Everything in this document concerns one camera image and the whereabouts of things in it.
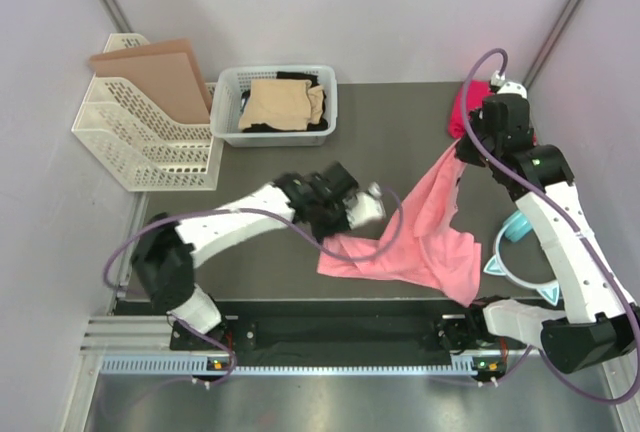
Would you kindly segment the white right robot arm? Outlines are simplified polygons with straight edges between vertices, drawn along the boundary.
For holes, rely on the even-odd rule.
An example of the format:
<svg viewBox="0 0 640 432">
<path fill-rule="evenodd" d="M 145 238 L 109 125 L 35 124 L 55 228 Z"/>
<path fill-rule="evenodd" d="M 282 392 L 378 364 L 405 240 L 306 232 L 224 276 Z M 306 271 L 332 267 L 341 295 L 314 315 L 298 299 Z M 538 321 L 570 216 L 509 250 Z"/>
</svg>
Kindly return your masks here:
<svg viewBox="0 0 640 432">
<path fill-rule="evenodd" d="M 636 347 L 639 307 L 615 280 L 606 280 L 604 255 L 579 201 L 562 152 L 538 145 L 530 105 L 514 93 L 490 95 L 470 114 L 470 130 L 456 145 L 469 165 L 488 167 L 528 219 L 556 277 L 563 310 L 492 297 L 474 307 L 466 332 L 487 348 L 508 337 L 541 349 L 561 373 L 625 356 Z"/>
</svg>

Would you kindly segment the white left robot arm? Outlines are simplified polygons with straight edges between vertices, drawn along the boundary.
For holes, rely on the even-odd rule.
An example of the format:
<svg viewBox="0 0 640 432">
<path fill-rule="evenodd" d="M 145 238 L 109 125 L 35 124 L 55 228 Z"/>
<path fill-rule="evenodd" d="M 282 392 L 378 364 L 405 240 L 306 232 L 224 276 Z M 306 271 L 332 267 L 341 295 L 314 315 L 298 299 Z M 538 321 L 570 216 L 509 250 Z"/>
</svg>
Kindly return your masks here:
<svg viewBox="0 0 640 432">
<path fill-rule="evenodd" d="M 321 173 L 285 173 L 200 215 L 160 214 L 140 231 L 132 268 L 154 312 L 182 320 L 203 347 L 216 348 L 226 339 L 227 326 L 214 300 L 196 285 L 195 270 L 228 248 L 292 224 L 309 225 L 318 243 L 347 231 L 358 189 L 356 179 L 334 162 Z"/>
</svg>

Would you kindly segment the pink t shirt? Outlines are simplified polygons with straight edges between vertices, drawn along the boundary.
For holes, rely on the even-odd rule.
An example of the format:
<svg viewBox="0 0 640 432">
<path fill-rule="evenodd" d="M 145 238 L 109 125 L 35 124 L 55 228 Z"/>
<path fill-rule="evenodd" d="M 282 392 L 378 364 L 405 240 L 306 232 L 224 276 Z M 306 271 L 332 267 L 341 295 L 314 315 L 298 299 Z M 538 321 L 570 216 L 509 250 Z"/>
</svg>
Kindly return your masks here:
<svg viewBox="0 0 640 432">
<path fill-rule="evenodd" d="M 457 213 L 459 179 L 465 164 L 450 146 L 420 179 L 395 212 L 379 239 L 337 235 L 324 246 L 341 256 L 362 257 L 400 234 L 384 254 L 366 261 L 342 261 L 322 253 L 317 272 L 330 277 L 402 281 L 432 288 L 470 305 L 478 291 L 482 246 L 469 232 L 451 227 Z"/>
</svg>

